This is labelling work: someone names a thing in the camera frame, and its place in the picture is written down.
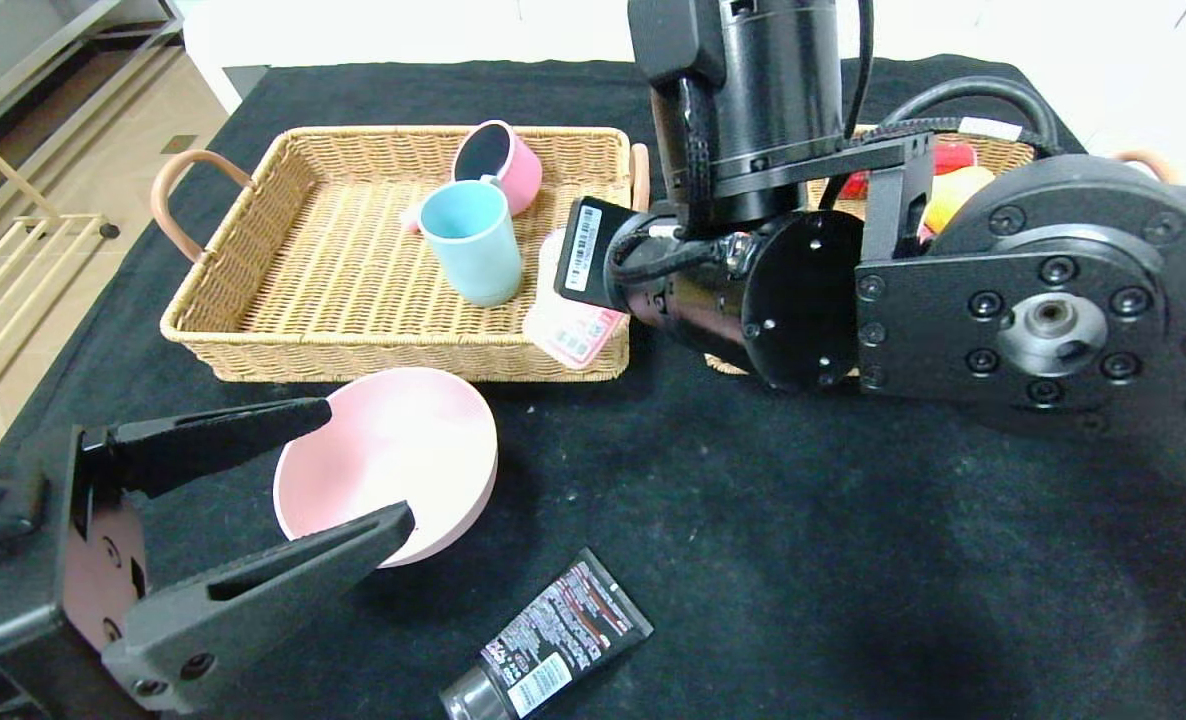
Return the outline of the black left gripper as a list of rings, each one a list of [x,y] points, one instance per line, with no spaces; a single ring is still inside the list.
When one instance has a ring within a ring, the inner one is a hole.
[[[401,550],[416,525],[404,501],[139,601],[142,529],[121,491],[167,495],[332,416],[327,399],[291,399],[23,442],[0,474],[0,716],[205,711]]]

